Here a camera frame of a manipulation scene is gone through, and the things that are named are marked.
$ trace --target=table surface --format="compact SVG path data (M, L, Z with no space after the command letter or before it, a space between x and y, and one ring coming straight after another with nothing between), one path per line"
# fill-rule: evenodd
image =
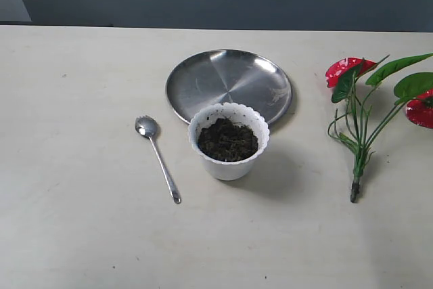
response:
M171 70L209 49L262 55L296 92L231 183L206 174L164 94ZM400 113L351 204L324 78L347 56L432 50L417 33L0 26L0 288L433 287L432 130ZM432 70L387 79L373 123L399 78ZM134 130L141 114L160 123L178 206Z

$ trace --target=dark soil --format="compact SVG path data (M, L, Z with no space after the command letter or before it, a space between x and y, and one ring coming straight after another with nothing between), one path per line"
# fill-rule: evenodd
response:
M258 149L252 130L234 125L228 118L219 118L210 127L203 128L197 144L205 155L223 162L247 159Z

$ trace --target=red anthurium flower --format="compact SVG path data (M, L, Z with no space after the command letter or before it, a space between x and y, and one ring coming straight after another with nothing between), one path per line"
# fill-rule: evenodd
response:
M336 62L332 66L329 67L329 69L326 72L326 81L327 86L329 88L335 87L338 83L338 79L342 74L344 74L347 70L352 68L353 66L356 66L357 64L360 64L363 60L359 58L345 58L343 60L340 60L339 62ZM372 66L374 66L376 63L365 60L364 65L359 72L358 76L361 76L364 72L369 70Z
M433 129L433 89L411 100L406 105L405 112L411 122Z

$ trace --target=white pot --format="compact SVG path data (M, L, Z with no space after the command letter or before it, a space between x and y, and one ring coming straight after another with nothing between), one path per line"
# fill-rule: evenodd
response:
M247 159L238 162L221 162L205 155L198 147L197 140L203 128L213 125L218 118L228 118L235 125L245 125L252 129L257 137L257 152ZM202 157L204 168L216 179L232 181L248 173L254 161L269 141L269 128L265 119L252 108L242 104L224 103L208 106L200 110L188 126L188 138L192 148Z

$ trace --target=round metal plate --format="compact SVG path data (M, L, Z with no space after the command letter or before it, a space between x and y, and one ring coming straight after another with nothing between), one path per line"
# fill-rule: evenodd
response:
M215 50L181 62L166 82L176 114L189 123L206 106L238 103L250 106L271 124L292 101L284 71L268 59L239 50Z

